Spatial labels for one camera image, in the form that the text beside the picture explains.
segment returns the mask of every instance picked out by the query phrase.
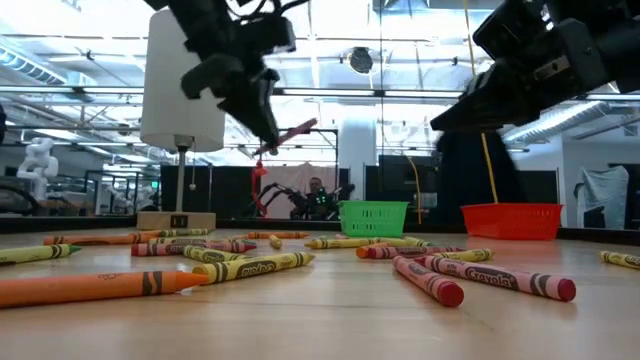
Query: crayon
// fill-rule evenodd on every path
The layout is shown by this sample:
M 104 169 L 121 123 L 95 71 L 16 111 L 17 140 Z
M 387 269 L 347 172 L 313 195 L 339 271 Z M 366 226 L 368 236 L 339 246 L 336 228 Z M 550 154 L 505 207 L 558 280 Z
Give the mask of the crayon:
M 149 244 L 181 244 L 181 245 L 193 245 L 193 244 L 207 244 L 207 243 L 228 243 L 228 242 L 243 242 L 245 244 L 255 245 L 253 241 L 245 240 L 228 240 L 228 239 L 205 239 L 205 238 L 155 238 L 149 240 Z
M 411 236 L 405 236 L 403 240 L 409 242 L 411 244 L 410 246 L 433 246 L 433 243 L 427 240 L 422 240 Z
M 406 247 L 378 247 L 368 248 L 365 259 L 393 259 L 396 256 L 406 258 L 416 258 L 421 256 L 433 255 L 440 252 L 465 251 L 457 247 L 438 247 L 438 246 L 406 246 Z
M 452 260 L 477 262 L 491 260 L 491 258 L 493 257 L 493 250 L 471 249 L 461 252 L 438 252 L 436 254 L 433 254 L 433 256 Z
M 271 244 L 272 248 L 278 250 L 282 247 L 282 240 L 278 239 L 275 235 L 271 235 L 269 236 L 269 244 Z
M 305 232 L 250 232 L 249 239 L 268 239 L 269 236 L 274 235 L 278 239 L 303 239 L 309 236 L 309 233 Z
M 245 244 L 235 241 L 204 244 L 135 244 L 131 245 L 131 256 L 182 255 L 184 248 L 187 246 L 197 246 L 230 253 L 244 253 L 256 248 L 253 244 Z
M 345 249 L 357 248 L 361 246 L 369 246 L 381 242 L 387 243 L 389 246 L 412 246 L 403 239 L 389 238 L 360 238 L 360 239 L 315 239 L 311 240 L 304 246 L 311 249 Z
M 620 265 L 631 269 L 640 269 L 640 256 L 601 251 L 600 259 L 609 264 Z
M 171 294 L 207 280 L 177 271 L 0 280 L 0 308 Z
M 306 252 L 255 257 L 245 260 L 202 264 L 193 268 L 194 274 L 209 277 L 207 284 L 236 280 L 307 265 L 315 256 Z
M 464 290 L 460 285 L 415 261 L 396 256 L 393 268 L 446 307 L 458 307 L 464 300 Z
M 508 270 L 497 266 L 444 259 L 435 256 L 425 256 L 414 260 L 431 271 L 462 279 L 469 279 L 560 301 L 571 301 L 576 297 L 576 284 L 571 279 L 561 276 Z
M 366 259 L 369 248 L 376 248 L 376 247 L 390 247 L 390 245 L 387 243 L 377 243 L 377 244 L 371 244 L 367 246 L 360 246 L 359 248 L 356 249 L 356 256 L 359 257 L 360 259 Z
M 57 259 L 81 250 L 73 245 L 46 245 L 0 250 L 0 266 L 29 261 Z
M 47 236 L 44 245 L 130 245 L 149 242 L 148 236 L 143 233 L 131 233 L 128 235 L 65 235 Z
M 251 256 L 228 253 L 226 251 L 205 249 L 199 246 L 188 245 L 182 250 L 182 255 L 206 263 L 216 263 L 222 261 L 250 259 Z

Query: crayola logo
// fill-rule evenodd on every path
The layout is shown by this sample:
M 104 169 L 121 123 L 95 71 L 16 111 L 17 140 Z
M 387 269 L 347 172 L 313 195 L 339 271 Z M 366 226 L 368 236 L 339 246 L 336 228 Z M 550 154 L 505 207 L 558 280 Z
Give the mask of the crayola logo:
M 429 271 L 427 269 L 425 269 L 424 267 L 420 266 L 417 263 L 410 263 L 409 264 L 409 271 L 411 271 L 414 274 L 417 275 L 426 275 L 429 273 Z
M 276 263 L 271 260 L 256 261 L 238 267 L 238 277 L 260 275 L 276 270 Z
M 627 255 L 624 257 L 624 262 L 633 266 L 640 266 L 640 257 Z
M 424 254 L 424 248 L 422 247 L 408 247 L 396 249 L 399 255 L 422 255 Z
M 502 286 L 512 290 L 520 289 L 516 277 L 504 271 L 471 266 L 464 271 L 464 275 L 470 280 L 485 284 Z

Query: lamp base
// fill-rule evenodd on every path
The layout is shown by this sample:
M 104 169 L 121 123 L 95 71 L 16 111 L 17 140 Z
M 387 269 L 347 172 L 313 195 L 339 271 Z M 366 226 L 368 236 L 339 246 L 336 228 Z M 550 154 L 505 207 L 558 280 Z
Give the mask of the lamp base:
M 209 229 L 216 228 L 215 213 L 157 212 L 138 213 L 138 230 Z

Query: pink crayon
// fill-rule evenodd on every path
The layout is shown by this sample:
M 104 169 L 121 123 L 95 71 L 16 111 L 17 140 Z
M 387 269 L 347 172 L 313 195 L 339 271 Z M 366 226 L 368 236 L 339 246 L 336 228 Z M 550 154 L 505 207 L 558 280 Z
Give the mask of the pink crayon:
M 412 260 L 396 256 L 393 267 L 446 307 L 458 307 L 464 300 L 464 291 L 458 284 Z
M 182 255 L 186 244 L 134 244 L 131 245 L 131 256 L 168 256 Z M 243 242 L 220 242 L 191 244 L 191 246 L 205 247 L 208 249 L 226 251 L 231 253 L 243 253 L 255 249 L 253 244 Z
M 576 297 L 576 284 L 571 279 L 555 275 L 528 273 L 458 261 L 435 256 L 414 259 L 427 269 L 493 286 L 526 292 L 560 301 L 571 301 Z
M 439 252 L 455 252 L 464 251 L 457 247 L 439 247 L 439 246 L 402 246 L 402 247 L 375 247 L 367 248 L 365 258 L 368 259 L 393 259 L 396 256 L 406 258 L 416 258 L 421 256 L 432 255 Z

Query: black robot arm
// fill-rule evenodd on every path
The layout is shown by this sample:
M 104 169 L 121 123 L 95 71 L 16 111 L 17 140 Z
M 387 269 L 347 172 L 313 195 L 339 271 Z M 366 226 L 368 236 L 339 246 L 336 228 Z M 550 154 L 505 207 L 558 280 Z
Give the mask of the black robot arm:
M 505 0 L 473 35 L 495 60 L 435 130 L 523 125 L 544 109 L 615 81 L 640 89 L 637 0 Z

